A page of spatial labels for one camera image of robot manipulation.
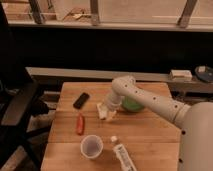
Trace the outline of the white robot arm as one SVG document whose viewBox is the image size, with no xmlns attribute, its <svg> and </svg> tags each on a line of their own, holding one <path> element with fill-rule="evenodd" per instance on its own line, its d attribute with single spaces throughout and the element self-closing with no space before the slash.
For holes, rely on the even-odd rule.
<svg viewBox="0 0 213 171">
<path fill-rule="evenodd" d="M 135 100 L 181 130 L 177 171 L 213 171 L 213 102 L 188 105 L 138 88 L 132 76 L 115 78 L 104 103 L 115 111 L 123 97 Z"/>
</svg>

